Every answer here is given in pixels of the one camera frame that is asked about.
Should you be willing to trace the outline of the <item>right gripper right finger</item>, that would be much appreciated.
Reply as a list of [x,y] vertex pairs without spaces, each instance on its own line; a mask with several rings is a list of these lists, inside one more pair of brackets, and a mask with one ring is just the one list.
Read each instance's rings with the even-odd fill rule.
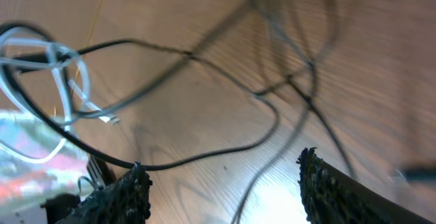
[[311,224],[431,224],[376,194],[305,148],[296,162],[300,195]]

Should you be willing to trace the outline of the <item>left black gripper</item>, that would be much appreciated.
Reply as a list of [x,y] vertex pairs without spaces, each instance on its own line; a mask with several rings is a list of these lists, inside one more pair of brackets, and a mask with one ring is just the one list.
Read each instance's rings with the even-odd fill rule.
[[82,195],[82,183],[88,183],[93,191],[102,190],[116,181],[113,170],[108,164],[94,156],[89,156],[87,163],[88,176],[80,176],[77,179],[78,193],[62,193],[47,199],[40,207],[46,210],[48,223],[56,223],[69,215],[77,208]]

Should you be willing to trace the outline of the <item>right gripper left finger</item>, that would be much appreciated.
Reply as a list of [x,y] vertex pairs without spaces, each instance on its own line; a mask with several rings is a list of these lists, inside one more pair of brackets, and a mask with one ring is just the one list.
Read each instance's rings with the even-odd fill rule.
[[60,224],[145,224],[151,215],[153,181],[136,162],[116,182],[92,192]]

